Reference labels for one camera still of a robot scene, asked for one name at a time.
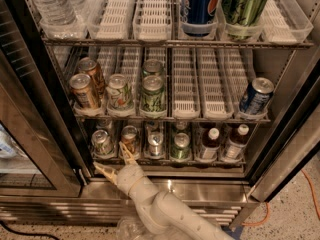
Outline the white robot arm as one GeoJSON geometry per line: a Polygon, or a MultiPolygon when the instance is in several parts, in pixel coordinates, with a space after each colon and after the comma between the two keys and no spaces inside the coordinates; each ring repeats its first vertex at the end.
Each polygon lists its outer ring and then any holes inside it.
{"type": "Polygon", "coordinates": [[[186,233],[193,240],[234,240],[221,228],[195,213],[174,194],[161,191],[145,174],[127,147],[125,166],[113,167],[94,162],[95,169],[131,198],[144,226],[153,234],[162,234],[170,226],[186,233]]]}

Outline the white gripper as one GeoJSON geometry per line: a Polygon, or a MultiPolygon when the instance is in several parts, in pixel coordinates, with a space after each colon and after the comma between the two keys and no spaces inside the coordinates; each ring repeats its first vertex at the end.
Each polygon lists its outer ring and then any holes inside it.
{"type": "Polygon", "coordinates": [[[128,150],[126,145],[123,142],[119,142],[119,147],[126,164],[119,173],[113,167],[98,162],[94,162],[93,165],[100,174],[112,184],[117,184],[118,189],[131,199],[145,199],[147,197],[148,179],[141,167],[137,165],[133,154],[128,150]]]}

